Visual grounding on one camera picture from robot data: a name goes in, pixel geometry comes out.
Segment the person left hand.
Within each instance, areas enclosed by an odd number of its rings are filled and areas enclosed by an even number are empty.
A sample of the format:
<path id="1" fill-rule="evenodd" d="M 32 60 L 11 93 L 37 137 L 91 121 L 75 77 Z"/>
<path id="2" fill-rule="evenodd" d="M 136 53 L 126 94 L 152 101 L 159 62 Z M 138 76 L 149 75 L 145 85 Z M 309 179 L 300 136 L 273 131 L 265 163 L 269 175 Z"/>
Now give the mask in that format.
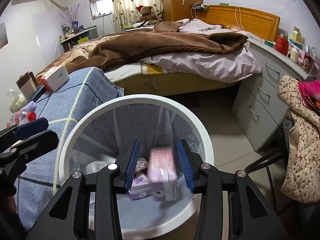
<path id="1" fill-rule="evenodd" d="M 8 205 L 8 209 L 10 211 L 12 211 L 13 213 L 17 213 L 17 205 L 15 203 L 14 196 L 11 196 L 11 197 L 7 198 L 7 205 Z"/>

